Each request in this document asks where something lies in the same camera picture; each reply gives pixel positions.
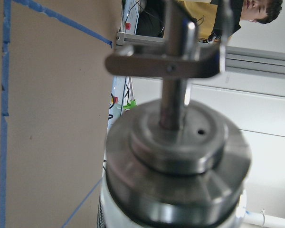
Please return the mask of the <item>glass sauce bottle metal spout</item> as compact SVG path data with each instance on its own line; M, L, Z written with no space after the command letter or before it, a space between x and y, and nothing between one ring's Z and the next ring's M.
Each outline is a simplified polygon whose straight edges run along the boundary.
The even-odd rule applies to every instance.
M188 85L225 70L233 15L228 0L219 4L218 43L200 46L197 22L168 0L162 44L125 45L105 60L115 76L162 78L161 99L125 112L107 134L108 228L238 228L244 220L249 145L227 117L191 100Z

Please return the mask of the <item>metal reach grabber stick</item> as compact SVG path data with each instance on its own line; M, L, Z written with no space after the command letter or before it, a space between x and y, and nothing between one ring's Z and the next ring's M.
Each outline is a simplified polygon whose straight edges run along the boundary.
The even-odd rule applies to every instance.
M126 82L125 87L127 88L126 94L128 95L128 98L130 100L127 101L126 105L123 106L123 109L124 110L130 110L130 109L136 107L136 100L134 97L132 77L127 76L125 82Z

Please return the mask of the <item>teach pendant with red button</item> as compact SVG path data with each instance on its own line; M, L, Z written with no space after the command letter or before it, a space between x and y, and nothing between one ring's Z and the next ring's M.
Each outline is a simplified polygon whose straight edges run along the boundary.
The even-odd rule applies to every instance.
M109 127L118 119L122 113L123 101L124 101L124 76L114 76L111 91L111 100L109 103Z

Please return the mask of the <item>person in grey shirt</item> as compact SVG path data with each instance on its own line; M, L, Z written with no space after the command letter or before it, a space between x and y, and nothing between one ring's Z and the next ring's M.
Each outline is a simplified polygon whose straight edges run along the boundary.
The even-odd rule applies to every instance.
M211 34L208 36L208 42L221 40L223 31L223 1L212 0L212 5L217 6L214 26ZM277 19L282 9L281 0L231 0L230 8L232 10L233 24L229 37L241 29L240 21L251 21L254 23L268 24Z

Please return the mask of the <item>aluminium frame post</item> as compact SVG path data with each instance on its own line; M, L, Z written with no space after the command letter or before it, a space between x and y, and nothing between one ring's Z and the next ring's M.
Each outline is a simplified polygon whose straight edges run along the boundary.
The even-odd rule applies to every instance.
M164 39L117 32L116 44L160 46L164 44ZM258 76L285 77L285 53L227 46L226 70Z

